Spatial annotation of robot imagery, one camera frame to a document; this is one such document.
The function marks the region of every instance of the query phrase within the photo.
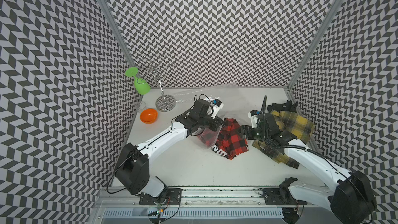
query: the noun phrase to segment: white table surface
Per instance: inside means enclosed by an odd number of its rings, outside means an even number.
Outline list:
[[[165,89],[166,94],[177,94],[192,89]],[[231,88],[220,90],[224,108],[219,116],[236,117],[242,124],[250,124],[247,112],[260,110],[263,97],[267,95],[267,105],[285,103],[287,96],[283,88]],[[156,108],[155,100],[160,96],[159,89],[152,89],[142,101],[147,108]],[[156,122],[144,124],[139,116],[135,118],[128,142],[139,144],[171,125],[172,118],[178,116],[193,104],[193,101],[178,102],[169,112],[159,112]],[[210,149],[203,149],[195,143],[197,137],[187,137],[163,152],[154,162],[151,175],[158,176],[168,186],[278,186],[285,178],[296,177],[314,185],[324,183],[313,173],[301,166],[290,168],[276,163],[261,151],[251,146],[249,151],[228,160]],[[115,178],[113,187],[122,186]]]

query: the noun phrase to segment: cable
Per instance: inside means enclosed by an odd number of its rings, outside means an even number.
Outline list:
[[[303,212],[304,212],[304,204],[303,204],[303,206],[302,206],[302,210],[301,210],[301,213],[300,213],[300,215],[298,216],[298,219],[297,220],[299,220],[300,219],[300,217],[301,217],[301,215],[303,214]]]
[[[169,196],[169,201],[167,202],[167,206],[166,206],[165,210],[169,207],[169,204],[170,204],[170,196]]]
[[[266,112],[267,96],[264,96],[263,104],[261,105],[261,113]]]
[[[199,136],[199,135],[201,135],[201,134],[202,134],[204,131],[205,131],[205,129],[203,129],[201,133],[199,133],[199,134],[195,134],[195,135],[192,135],[192,134],[191,134],[191,136],[192,136],[192,137]]]
[[[265,121],[266,121],[266,105],[265,105],[264,101],[263,101],[263,105],[261,106],[261,114],[263,115],[263,122],[264,122],[264,124],[263,124],[263,141],[267,145],[273,147],[273,146],[277,146],[279,143],[277,141],[273,140],[269,136],[269,129],[266,129],[266,124],[265,124]]]
[[[172,127],[170,128],[170,131],[173,130],[173,119],[175,119],[176,117],[172,118]]]
[[[213,108],[213,106],[211,105],[211,99],[210,99],[206,94],[203,94],[203,93],[201,93],[201,94],[199,95],[199,99],[200,99],[200,97],[201,97],[202,95],[205,96],[205,97],[209,100],[210,107],[211,107],[211,114],[207,113],[207,115],[208,115],[208,116],[212,116],[213,113],[214,113],[214,108]]]
[[[263,189],[263,188],[258,188],[258,189],[257,189],[257,193],[258,193],[259,195],[261,195],[262,197],[264,197],[264,194],[260,194],[260,192],[258,192],[259,190],[263,191],[264,189]]]
[[[171,218],[173,218],[173,217],[178,213],[178,211],[180,210],[180,205],[181,205],[181,203],[178,205],[177,211],[176,211],[171,217],[169,217],[169,218],[165,219],[164,221],[162,221],[162,223],[165,222],[165,221],[167,221],[167,220],[169,220],[169,219],[171,219]]]
[[[126,188],[123,188],[123,189],[118,190],[118,191],[115,191],[115,192],[109,192],[108,187],[109,187],[109,184],[110,184],[111,181],[112,181],[112,178],[115,176],[115,174],[116,174],[116,172],[119,170],[119,168],[120,168],[128,159],[130,159],[132,156],[134,156],[136,153],[137,153],[137,152],[134,152],[134,154],[132,154],[131,156],[129,156],[128,158],[126,158],[126,160],[123,161],[123,162],[119,165],[119,167],[117,167],[117,169],[115,170],[115,172],[113,172],[113,175],[111,176],[111,178],[109,179],[109,181],[108,181],[108,183],[107,183],[107,185],[106,185],[106,192],[108,192],[108,194],[116,194],[117,192],[120,192],[120,191],[126,189]]]
[[[338,170],[329,162],[329,160],[328,160],[325,156],[323,156],[322,154],[320,154],[320,153],[318,153],[318,152],[316,152],[316,151],[314,151],[314,150],[311,150],[311,149],[307,149],[307,150],[306,150],[306,148],[303,147],[303,146],[291,145],[291,144],[290,144],[290,145],[286,145],[286,146],[273,147],[273,148],[274,148],[274,149],[281,149],[281,148],[301,149],[301,150],[304,150],[304,151],[306,151],[306,152],[310,152],[310,153],[312,153],[312,154],[314,154],[314,155],[317,155],[317,156],[319,156],[319,157],[325,159],[326,162],[327,162],[335,171],[337,171],[339,174],[341,174],[343,177],[345,177],[345,178],[347,179],[347,181],[349,181],[349,182],[351,183],[351,185],[352,185],[352,186],[356,189],[356,191],[361,195],[362,199],[366,202],[365,197],[364,197],[363,194],[359,191],[359,189],[354,185],[354,183],[351,182],[351,180],[348,179],[348,177],[346,177],[346,175],[344,175],[343,173],[341,173],[340,171],[338,171]],[[370,207],[368,206],[368,204],[366,204],[366,207],[368,208],[368,210],[369,210],[369,212],[370,212],[371,219],[370,219],[369,222],[363,222],[363,221],[362,221],[362,222],[361,222],[362,224],[370,224],[370,223],[372,223],[372,221],[373,221],[373,215],[372,215],[371,209],[370,209]]]
[[[259,143],[258,143],[258,146],[262,149],[262,150],[264,150],[265,152],[269,152],[269,151],[267,151],[266,149],[265,149],[265,147],[263,147],[263,146],[261,146],[261,143],[264,143],[264,145],[268,145],[266,142],[264,142],[264,141],[262,141],[262,140],[259,140]]]
[[[162,135],[160,135],[159,137],[157,137],[157,138],[155,138],[155,140],[153,140],[152,142],[150,142],[149,144],[147,144],[147,145],[151,145],[153,142],[155,142],[156,140],[158,140],[159,138],[161,138],[161,137],[163,137],[164,135],[166,135],[166,134],[168,134],[169,132],[165,132],[165,133],[163,133]]]

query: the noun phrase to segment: chrome stand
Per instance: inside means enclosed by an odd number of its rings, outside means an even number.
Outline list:
[[[165,59],[165,56],[163,56],[163,55],[158,56],[159,62],[161,62],[164,59]],[[172,66],[173,66],[173,64],[171,63],[171,64],[167,64],[165,68],[160,69],[159,66],[151,64],[151,67],[149,69],[155,76],[155,81],[156,81],[158,87],[160,88],[160,91],[162,92],[162,95],[156,100],[156,103],[155,103],[156,108],[161,112],[170,111],[176,106],[176,99],[171,95],[164,94],[163,85],[162,85],[163,77],[159,73],[160,70],[165,70]]]
[[[167,112],[172,110],[176,106],[176,99],[167,94],[165,95],[163,92],[163,86],[162,86],[162,79],[157,79],[157,83],[160,87],[160,91],[162,92],[162,96],[160,96],[156,100],[156,108],[161,111],[161,112]]]

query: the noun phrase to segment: black and white patterned wall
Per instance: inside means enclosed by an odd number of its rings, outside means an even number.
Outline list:
[[[168,87],[287,85],[332,1],[107,0],[139,67],[175,63]]]
[[[294,88],[315,140],[369,175],[374,223],[398,223],[397,0],[345,0]]]
[[[138,99],[128,66],[94,0],[0,9],[0,223],[83,223]]]

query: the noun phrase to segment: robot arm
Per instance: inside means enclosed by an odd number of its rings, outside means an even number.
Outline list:
[[[117,179],[132,195],[144,192],[153,197],[163,197],[167,192],[167,186],[157,177],[150,176],[152,162],[162,152],[199,128],[218,130],[224,123],[217,116],[223,106],[219,99],[211,102],[198,99],[192,108],[176,117],[176,121],[163,132],[136,146],[126,144],[116,163],[116,168],[120,167],[115,173]]]
[[[361,172],[350,172],[321,154],[311,150],[291,132],[280,132],[270,113],[265,113],[267,97],[260,111],[248,113],[251,126],[243,126],[247,139],[257,139],[299,162],[317,175],[326,186],[315,186],[288,178],[281,183],[280,193],[284,200],[311,202],[332,211],[344,224],[359,224],[376,208],[370,181]]]

